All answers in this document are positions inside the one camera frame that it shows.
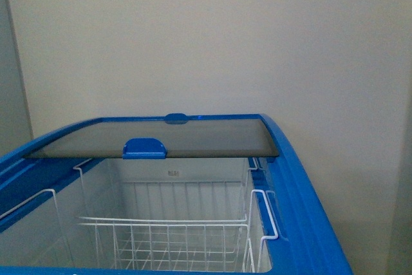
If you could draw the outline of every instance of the white wire basket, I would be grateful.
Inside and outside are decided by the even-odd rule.
[[[199,164],[192,160],[187,169],[193,169],[193,162]],[[149,173],[154,180],[141,180],[147,175],[145,168],[136,170],[130,165],[136,164],[105,160],[86,174],[82,164],[73,167],[80,178],[53,193],[53,226],[44,227],[60,236],[50,236],[44,245],[27,253],[31,261],[20,264],[205,272],[265,272],[271,268],[264,244],[268,238],[277,238],[276,227],[267,194],[253,189],[253,169],[247,159],[235,173],[237,177],[228,180],[224,167],[209,173],[214,175],[212,180],[193,180],[200,177],[192,173],[165,180],[155,172]],[[171,174],[179,174],[184,165]],[[78,199],[70,203],[68,196],[74,192]],[[270,217],[275,236],[263,235],[257,197],[265,201],[263,211]]]

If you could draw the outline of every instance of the blue plastic trim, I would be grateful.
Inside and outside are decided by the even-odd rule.
[[[279,150],[269,167],[297,269],[310,265],[313,274],[353,274],[292,145],[270,117],[261,115],[261,119]]]
[[[165,146],[155,138],[132,138],[123,147],[123,159],[165,159]]]

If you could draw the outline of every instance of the wire rack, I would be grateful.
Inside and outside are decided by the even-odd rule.
[[[52,193],[57,215],[54,226],[59,227],[61,236],[51,245],[42,245],[44,249],[32,265],[207,272],[268,270],[261,267],[262,257],[267,256],[264,244],[276,239],[277,231],[267,193],[252,189],[249,174],[257,169],[256,160],[256,167],[246,169],[240,181],[121,182],[109,171],[109,181],[98,189],[88,187],[95,185],[95,179],[83,175],[81,165],[86,162],[73,168],[80,173],[82,202],[78,203],[85,216],[78,216],[75,222],[69,219],[68,223],[71,216],[58,203],[65,193],[56,194],[53,189],[44,189],[0,215],[8,216],[41,194]],[[63,198],[70,202],[67,195],[70,192]],[[263,211],[270,217],[273,236],[263,235],[258,199],[265,202]]]

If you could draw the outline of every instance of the white wall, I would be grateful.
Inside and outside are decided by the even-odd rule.
[[[0,0],[0,156],[32,138],[6,0]]]
[[[267,113],[359,274],[389,249],[412,0],[10,0],[35,135],[100,115]]]

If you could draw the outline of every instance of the blue freezer frame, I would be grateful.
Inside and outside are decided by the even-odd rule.
[[[236,119],[260,119],[267,127],[279,156],[261,158],[266,160],[267,171],[273,184],[267,184],[264,180],[259,183],[259,176],[255,179],[257,189],[271,189],[273,195],[273,215],[279,238],[267,241],[268,252],[272,262],[272,269],[267,273],[276,274],[352,274],[348,261],[341,249],[339,241],[332,229],[328,217],[316,195],[316,192],[299,161],[293,147],[283,134],[279,126],[267,115],[195,115],[183,114],[167,115],[166,117],[102,117],[86,120],[72,124],[56,131],[52,131],[42,137],[17,148],[11,153],[0,158],[0,199],[1,192],[4,197],[10,197],[4,209],[9,209],[15,201],[19,200],[19,193],[39,191],[39,188],[55,184],[55,190],[59,191],[74,181],[77,176],[73,174],[64,175],[71,167],[84,160],[84,158],[73,158],[71,160],[60,160],[54,158],[53,164],[58,165],[62,174],[59,181],[48,174],[44,168],[43,159],[25,158],[26,155],[46,146],[49,143],[86,126],[101,122],[140,122],[152,120],[164,120],[166,122],[181,122],[187,120],[236,120]],[[85,170],[91,169],[102,159],[94,159],[87,164]],[[43,177],[39,177],[38,170],[45,171]],[[14,184],[10,196],[7,189]],[[26,205],[26,212],[33,209],[33,205]],[[16,214],[5,223],[7,228],[25,215],[22,207],[21,213]],[[264,230],[267,235],[273,235],[268,218],[262,218]],[[110,274],[136,274],[153,275],[154,272],[162,272],[169,275],[187,275],[186,271],[154,271],[154,270],[109,270],[109,269],[78,269],[60,267],[1,267],[2,274],[83,274],[83,275],[110,275]]]

